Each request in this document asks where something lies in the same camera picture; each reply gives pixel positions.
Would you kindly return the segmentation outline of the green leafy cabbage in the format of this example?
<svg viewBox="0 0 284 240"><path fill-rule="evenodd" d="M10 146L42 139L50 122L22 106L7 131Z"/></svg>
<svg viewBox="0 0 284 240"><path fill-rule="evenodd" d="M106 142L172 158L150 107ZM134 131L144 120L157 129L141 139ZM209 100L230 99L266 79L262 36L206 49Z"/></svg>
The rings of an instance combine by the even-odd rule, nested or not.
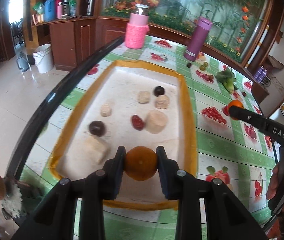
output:
<svg viewBox="0 0 284 240"><path fill-rule="evenodd" d="M217 72L215 74L215 79L224 86L229 94L233 94L235 90L234 82L236 82L236 78L234 73L229 68Z"/></svg>

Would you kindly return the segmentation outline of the bright orange mandarin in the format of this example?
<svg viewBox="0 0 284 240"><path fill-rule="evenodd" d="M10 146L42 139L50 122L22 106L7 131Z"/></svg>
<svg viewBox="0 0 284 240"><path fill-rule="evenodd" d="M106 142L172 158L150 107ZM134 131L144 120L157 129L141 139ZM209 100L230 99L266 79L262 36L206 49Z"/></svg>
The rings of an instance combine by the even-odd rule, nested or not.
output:
<svg viewBox="0 0 284 240"><path fill-rule="evenodd" d="M237 121L237 120L239 120L239 119L237 119L237 118L231 116L231 113L230 113L230 110L229 110L229 109L230 109L231 107L233 107L233 106L235 106L235 107L237 107L237 108L240 108L240 109L244 109L244 106L243 106L242 102L239 101L239 100L232 100L230 103L228 103L228 106L227 106L228 114L229 114L229 116L230 116L231 119Z"/></svg>

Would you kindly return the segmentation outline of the dark plum among blocks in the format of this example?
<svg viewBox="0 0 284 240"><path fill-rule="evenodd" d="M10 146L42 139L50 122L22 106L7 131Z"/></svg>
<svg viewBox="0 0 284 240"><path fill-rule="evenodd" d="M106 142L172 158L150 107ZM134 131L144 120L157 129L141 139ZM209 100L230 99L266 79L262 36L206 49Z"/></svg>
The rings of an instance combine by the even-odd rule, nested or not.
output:
<svg viewBox="0 0 284 240"><path fill-rule="evenodd" d="M160 96L165 94L165 89L162 86L157 86L153 90L154 96Z"/></svg>

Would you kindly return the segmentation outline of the red tomato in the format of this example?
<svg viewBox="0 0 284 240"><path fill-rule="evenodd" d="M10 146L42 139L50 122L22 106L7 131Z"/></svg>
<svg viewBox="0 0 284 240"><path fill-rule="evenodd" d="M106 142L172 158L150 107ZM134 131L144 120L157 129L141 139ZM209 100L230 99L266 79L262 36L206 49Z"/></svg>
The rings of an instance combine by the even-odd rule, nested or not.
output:
<svg viewBox="0 0 284 240"><path fill-rule="evenodd" d="M228 106L223 107L222 112L224 113L224 115L229 116Z"/></svg>

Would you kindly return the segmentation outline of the blue plastic jug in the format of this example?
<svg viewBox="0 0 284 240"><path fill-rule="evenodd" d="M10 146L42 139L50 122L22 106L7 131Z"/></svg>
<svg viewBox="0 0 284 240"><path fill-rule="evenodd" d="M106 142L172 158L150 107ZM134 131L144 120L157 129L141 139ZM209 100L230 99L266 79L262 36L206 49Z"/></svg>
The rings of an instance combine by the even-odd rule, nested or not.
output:
<svg viewBox="0 0 284 240"><path fill-rule="evenodd" d="M55 0L46 0L44 4L44 21L50 22L56 18Z"/></svg>

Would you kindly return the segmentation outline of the purple spray cans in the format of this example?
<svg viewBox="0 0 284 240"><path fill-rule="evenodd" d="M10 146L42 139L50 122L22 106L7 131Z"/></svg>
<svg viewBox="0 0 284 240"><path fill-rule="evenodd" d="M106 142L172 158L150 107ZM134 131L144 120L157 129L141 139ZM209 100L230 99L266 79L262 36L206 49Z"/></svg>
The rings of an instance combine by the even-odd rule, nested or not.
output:
<svg viewBox="0 0 284 240"><path fill-rule="evenodd" d="M254 74L254 79L257 83L260 83L266 76L267 69L264 66L260 66Z"/></svg>

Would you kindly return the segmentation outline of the grey metal kettle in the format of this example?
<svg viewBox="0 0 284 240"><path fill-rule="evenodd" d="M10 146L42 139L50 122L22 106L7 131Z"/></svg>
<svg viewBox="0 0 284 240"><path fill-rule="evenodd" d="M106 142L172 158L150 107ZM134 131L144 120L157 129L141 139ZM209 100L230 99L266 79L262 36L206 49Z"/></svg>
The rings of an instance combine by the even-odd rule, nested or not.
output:
<svg viewBox="0 0 284 240"><path fill-rule="evenodd" d="M18 53L18 58L16 62L17 62L18 69L21 72L26 72L27 70L30 69L30 63L28 61L28 57L22 51Z"/></svg>

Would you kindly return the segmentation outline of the white plastic bucket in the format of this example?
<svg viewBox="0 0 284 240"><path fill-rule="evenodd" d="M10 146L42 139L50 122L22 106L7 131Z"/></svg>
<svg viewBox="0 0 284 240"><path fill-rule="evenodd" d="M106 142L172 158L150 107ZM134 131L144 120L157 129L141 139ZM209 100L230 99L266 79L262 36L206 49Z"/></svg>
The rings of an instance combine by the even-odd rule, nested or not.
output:
<svg viewBox="0 0 284 240"><path fill-rule="evenodd" d="M44 44L33 51L35 65L40 74L51 71L54 67L51 44Z"/></svg>

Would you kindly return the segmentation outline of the pink knit-sleeved jar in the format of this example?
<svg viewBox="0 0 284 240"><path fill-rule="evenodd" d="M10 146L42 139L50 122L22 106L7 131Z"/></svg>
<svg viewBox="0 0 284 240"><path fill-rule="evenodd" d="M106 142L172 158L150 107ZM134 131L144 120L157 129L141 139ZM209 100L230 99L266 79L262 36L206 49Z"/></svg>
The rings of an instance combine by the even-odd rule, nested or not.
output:
<svg viewBox="0 0 284 240"><path fill-rule="evenodd" d="M136 3L130 13L130 20L126 26L125 46L130 49L141 49L149 31L149 6Z"/></svg>

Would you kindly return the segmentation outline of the large round beige block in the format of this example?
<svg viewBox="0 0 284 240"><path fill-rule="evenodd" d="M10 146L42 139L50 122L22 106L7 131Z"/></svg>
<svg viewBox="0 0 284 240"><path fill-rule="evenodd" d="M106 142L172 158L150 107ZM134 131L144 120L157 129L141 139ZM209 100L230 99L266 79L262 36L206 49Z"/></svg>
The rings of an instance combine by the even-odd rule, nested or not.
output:
<svg viewBox="0 0 284 240"><path fill-rule="evenodd" d="M167 126L168 121L166 114L156 109L151 110L145 119L145 129L152 134L158 134Z"/></svg>

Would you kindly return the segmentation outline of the yellow-rimmed white tray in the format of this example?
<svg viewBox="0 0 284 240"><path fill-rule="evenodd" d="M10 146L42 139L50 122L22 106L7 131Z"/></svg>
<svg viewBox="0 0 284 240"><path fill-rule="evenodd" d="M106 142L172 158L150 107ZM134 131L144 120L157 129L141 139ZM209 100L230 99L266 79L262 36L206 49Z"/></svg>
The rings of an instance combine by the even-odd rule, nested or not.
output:
<svg viewBox="0 0 284 240"><path fill-rule="evenodd" d="M169 121L158 134L146 129L133 128L131 117L138 115L146 119L149 111L155 109L155 97L149 103L138 102L141 90L152 92L162 86L170 98L168 109L164 110ZM100 115L100 107L108 103L112 114ZM102 164L98 165L85 156L82 150L84 140L92 135L88 125L102 121L105 135L100 138L109 143L110 149ZM144 146L155 150L164 146L167 156L190 174L196 173L197 151L195 124L189 90L182 74L145 61L117 60L111 63L88 88L75 106L48 161L48 169L55 179L82 179L103 167L112 159L119 146L131 150Z"/></svg>

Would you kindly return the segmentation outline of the large angular beige block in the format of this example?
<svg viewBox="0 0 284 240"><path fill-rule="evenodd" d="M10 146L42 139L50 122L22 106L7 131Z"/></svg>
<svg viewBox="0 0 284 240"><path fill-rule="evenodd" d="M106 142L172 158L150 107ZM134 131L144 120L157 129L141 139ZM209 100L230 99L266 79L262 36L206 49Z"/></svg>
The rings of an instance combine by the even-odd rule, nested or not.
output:
<svg viewBox="0 0 284 240"><path fill-rule="evenodd" d="M109 153L109 149L109 143L96 135L90 135L82 145L85 156L98 165L102 164Z"/></svg>

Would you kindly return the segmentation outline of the pink water bottle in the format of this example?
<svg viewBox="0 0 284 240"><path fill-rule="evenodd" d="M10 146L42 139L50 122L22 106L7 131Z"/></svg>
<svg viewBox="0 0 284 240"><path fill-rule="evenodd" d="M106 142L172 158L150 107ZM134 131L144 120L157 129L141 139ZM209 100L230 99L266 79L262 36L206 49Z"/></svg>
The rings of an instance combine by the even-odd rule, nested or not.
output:
<svg viewBox="0 0 284 240"><path fill-rule="evenodd" d="M61 19L63 14L63 3L58 2L57 4L57 19Z"/></svg>

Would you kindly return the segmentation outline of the dark plum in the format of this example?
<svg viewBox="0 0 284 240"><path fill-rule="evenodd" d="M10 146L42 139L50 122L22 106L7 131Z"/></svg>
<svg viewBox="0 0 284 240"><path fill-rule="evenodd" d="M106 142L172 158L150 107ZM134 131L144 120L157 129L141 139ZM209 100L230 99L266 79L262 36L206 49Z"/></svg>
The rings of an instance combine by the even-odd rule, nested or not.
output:
<svg viewBox="0 0 284 240"><path fill-rule="evenodd" d="M106 133L106 126L102 121L95 120L88 125L88 130L92 135L101 137Z"/></svg>

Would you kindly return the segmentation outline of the dark orange mandarin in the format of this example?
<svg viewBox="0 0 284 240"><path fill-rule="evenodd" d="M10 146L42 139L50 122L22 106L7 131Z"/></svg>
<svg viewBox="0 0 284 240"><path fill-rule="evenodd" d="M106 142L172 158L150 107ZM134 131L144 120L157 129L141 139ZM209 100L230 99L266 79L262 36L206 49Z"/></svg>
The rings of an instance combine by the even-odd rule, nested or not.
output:
<svg viewBox="0 0 284 240"><path fill-rule="evenodd" d="M124 171L136 181L145 181L152 178L158 169L156 153L144 146L137 146L125 155Z"/></svg>

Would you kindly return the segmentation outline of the red date fruit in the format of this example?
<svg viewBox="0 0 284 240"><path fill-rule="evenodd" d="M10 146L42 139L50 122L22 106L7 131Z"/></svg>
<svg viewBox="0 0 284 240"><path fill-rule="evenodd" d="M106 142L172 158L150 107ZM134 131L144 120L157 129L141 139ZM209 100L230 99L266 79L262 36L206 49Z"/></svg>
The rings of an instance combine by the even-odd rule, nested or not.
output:
<svg viewBox="0 0 284 240"><path fill-rule="evenodd" d="M144 129L145 123L141 117L138 115L133 115L131 117L131 123L134 129L142 131Z"/></svg>

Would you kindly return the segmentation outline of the dark olive fruit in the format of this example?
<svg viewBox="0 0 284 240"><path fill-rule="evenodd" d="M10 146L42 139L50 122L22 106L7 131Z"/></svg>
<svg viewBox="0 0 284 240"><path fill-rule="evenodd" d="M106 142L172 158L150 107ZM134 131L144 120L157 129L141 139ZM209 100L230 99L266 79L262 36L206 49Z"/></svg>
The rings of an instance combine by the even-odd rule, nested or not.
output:
<svg viewBox="0 0 284 240"><path fill-rule="evenodd" d="M191 62L188 62L188 63L186 64L186 66L187 66L188 68L190 68L190 67L192 66L192 63L191 63Z"/></svg>

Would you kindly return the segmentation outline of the green grape middle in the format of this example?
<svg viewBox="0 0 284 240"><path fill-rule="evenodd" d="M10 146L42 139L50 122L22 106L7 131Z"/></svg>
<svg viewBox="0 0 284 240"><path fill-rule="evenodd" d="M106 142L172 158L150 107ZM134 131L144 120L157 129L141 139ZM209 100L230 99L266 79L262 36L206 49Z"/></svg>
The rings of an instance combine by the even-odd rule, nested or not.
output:
<svg viewBox="0 0 284 240"><path fill-rule="evenodd" d="M201 71L205 71L205 69L206 69L205 66L203 66L203 65L200 66L200 70L201 70Z"/></svg>

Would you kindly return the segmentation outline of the purple thermos bottle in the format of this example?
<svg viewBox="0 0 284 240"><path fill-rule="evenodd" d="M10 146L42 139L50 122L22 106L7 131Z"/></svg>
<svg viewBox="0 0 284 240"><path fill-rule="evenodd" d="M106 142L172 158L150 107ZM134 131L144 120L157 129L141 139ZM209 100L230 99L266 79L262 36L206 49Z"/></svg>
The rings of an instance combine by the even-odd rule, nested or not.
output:
<svg viewBox="0 0 284 240"><path fill-rule="evenodd" d="M184 53L184 57L187 60L194 62L197 59L212 25L213 23L207 18L200 17L198 19L197 27L195 28Z"/></svg>

